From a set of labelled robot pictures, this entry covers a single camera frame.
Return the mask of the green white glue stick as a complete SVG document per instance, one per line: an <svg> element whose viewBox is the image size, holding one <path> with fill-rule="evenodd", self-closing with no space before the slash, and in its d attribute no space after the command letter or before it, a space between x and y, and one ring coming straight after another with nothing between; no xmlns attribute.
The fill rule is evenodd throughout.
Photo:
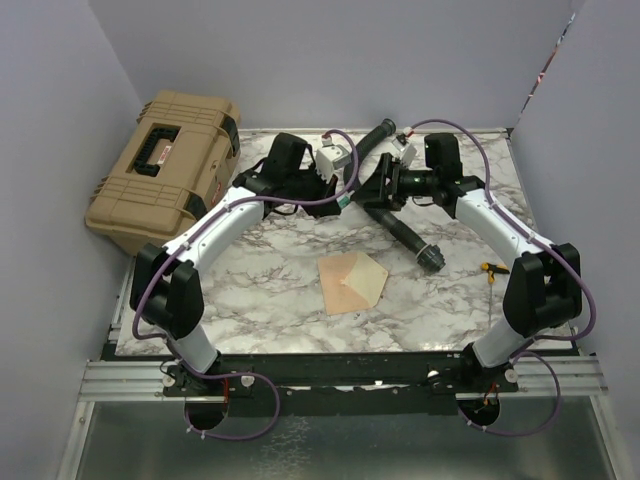
<svg viewBox="0 0 640 480"><path fill-rule="evenodd" d="M344 210L350 204L350 202L350 196L347 194L340 196L337 200L337 203L342 210Z"/></svg>

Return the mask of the tan paper envelope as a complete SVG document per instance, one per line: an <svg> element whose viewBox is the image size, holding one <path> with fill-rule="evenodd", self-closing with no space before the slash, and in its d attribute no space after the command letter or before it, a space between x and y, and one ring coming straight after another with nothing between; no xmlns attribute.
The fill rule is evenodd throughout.
<svg viewBox="0 0 640 480"><path fill-rule="evenodd" d="M317 266L328 315L375 307L389 275L363 252L321 257Z"/></svg>

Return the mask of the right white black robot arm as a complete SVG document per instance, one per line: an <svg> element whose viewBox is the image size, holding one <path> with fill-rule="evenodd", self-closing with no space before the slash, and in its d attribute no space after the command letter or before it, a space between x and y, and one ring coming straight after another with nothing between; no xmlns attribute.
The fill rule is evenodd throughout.
<svg viewBox="0 0 640 480"><path fill-rule="evenodd" d="M495 368L581 313L580 255L572 244L555 244L510 213L491 193L489 178L465 174L454 135L425 136L425 167L410 169L413 133L408 128L396 136L397 152L380 157L352 199L373 212L390 213L411 197L429 197L502 259L509 273L502 316L463 350L459 367L461 383L481 391L494 381Z"/></svg>

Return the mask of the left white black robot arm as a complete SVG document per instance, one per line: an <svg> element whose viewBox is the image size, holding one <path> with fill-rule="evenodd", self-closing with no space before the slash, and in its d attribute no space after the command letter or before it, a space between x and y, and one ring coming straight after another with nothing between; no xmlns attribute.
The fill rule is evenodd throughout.
<svg viewBox="0 0 640 480"><path fill-rule="evenodd" d="M186 382L199 394L214 392L221 380L214 364L219 351L201 324L203 275L237 238L280 205L301 207L314 216L341 211L336 171L341 161L350 161L350 151L325 135L311 153L311 164L303 166L309 152L302 138L277 135L267 156L239 173L209 213L163 246L147 244L137 255L130 296L132 333L143 340L140 324L153 326L149 336L163 340L189 366Z"/></svg>

